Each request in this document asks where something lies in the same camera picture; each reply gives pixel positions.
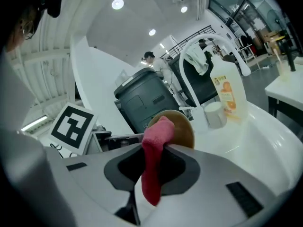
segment black railing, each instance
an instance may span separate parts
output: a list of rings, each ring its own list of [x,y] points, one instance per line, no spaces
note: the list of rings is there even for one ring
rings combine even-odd
[[[199,31],[195,32],[191,36],[187,37],[185,40],[182,40],[179,44],[175,45],[168,51],[168,55],[171,56],[172,58],[175,58],[177,55],[179,55],[183,49],[183,47],[186,45],[186,43],[191,40],[192,38],[196,37],[197,35],[202,35],[202,34],[214,34],[215,31],[213,28],[209,25],[203,29],[200,29]]]

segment brown bowl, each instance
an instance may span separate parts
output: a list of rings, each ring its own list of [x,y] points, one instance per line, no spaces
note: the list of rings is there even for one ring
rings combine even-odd
[[[188,148],[195,147],[194,130],[187,117],[176,110],[165,110],[158,113],[148,124],[147,128],[154,125],[162,116],[167,117],[175,125],[175,137],[171,144],[181,145]]]

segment dark gray plastic bin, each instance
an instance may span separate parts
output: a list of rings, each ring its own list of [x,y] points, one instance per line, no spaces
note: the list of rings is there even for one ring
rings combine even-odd
[[[179,105],[157,73],[144,68],[115,91],[115,97],[137,133],[143,133],[150,120],[159,112],[178,110]]]

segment eyeglasses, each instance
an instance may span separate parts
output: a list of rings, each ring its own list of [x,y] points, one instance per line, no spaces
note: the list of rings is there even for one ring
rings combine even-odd
[[[24,25],[23,36],[26,40],[31,39],[34,36],[34,22],[29,21]]]

